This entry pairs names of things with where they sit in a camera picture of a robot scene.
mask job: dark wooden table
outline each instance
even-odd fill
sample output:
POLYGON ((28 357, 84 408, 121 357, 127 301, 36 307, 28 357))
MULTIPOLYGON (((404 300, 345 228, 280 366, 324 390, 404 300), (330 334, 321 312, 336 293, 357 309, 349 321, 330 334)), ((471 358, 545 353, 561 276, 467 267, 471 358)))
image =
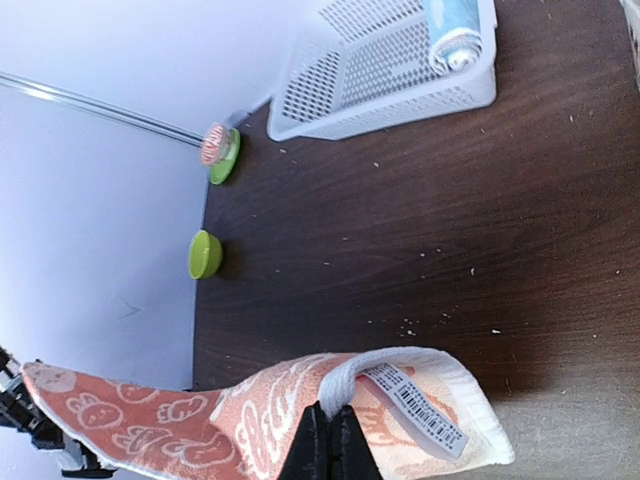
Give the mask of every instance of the dark wooden table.
POLYGON ((455 478, 637 479, 640 95, 622 9, 497 8, 487 109, 342 142, 276 144, 266 108, 241 128, 207 200, 227 257, 198 287, 195 386, 321 351, 440 348, 518 455, 455 478))

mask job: blue towel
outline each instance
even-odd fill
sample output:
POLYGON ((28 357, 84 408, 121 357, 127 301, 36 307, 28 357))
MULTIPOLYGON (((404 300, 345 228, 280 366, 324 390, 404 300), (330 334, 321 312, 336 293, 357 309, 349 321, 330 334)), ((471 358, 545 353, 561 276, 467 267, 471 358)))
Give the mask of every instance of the blue towel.
POLYGON ((438 75, 461 72, 482 53, 478 0, 423 0, 429 63, 438 75))

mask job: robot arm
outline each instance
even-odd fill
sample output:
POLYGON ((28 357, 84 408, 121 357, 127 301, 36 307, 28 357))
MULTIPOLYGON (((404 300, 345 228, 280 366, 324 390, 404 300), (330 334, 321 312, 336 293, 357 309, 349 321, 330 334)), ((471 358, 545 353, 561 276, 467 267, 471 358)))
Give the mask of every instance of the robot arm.
POLYGON ((55 457, 64 478, 111 478, 82 443, 71 439, 35 405, 20 375, 20 364, 0 347, 0 427, 31 435, 31 443, 55 457))

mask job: white wall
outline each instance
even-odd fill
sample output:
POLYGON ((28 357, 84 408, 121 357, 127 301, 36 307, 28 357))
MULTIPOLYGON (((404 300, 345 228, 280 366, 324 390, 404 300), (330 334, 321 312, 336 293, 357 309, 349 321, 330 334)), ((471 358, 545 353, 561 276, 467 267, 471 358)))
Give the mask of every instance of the white wall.
MULTIPOLYGON (((0 88, 0 343, 22 361, 190 386, 187 251, 206 186, 195 147, 0 88)), ((0 478, 60 475, 2 429, 0 478)))
POLYGON ((203 134, 271 95, 315 1, 0 0, 0 71, 203 134))

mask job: towel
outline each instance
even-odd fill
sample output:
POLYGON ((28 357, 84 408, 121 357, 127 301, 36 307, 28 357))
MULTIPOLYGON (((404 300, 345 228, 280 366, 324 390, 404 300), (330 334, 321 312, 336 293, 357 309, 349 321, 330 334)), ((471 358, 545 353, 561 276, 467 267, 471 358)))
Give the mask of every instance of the towel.
POLYGON ((201 393, 140 387, 42 363, 22 368, 36 405, 103 465, 156 479, 277 479, 305 407, 318 400, 329 416, 353 406, 385 479, 414 480, 514 459, 474 377, 438 350, 311 355, 235 387, 201 393), (384 387, 393 378, 415 390, 407 405, 419 400, 430 409, 430 428, 448 425, 461 451, 439 458, 416 442, 415 432, 398 422, 400 404, 392 408, 384 389, 373 385, 384 387))
POLYGON ((482 53, 478 0, 423 1, 431 67, 443 76, 473 65, 482 53))

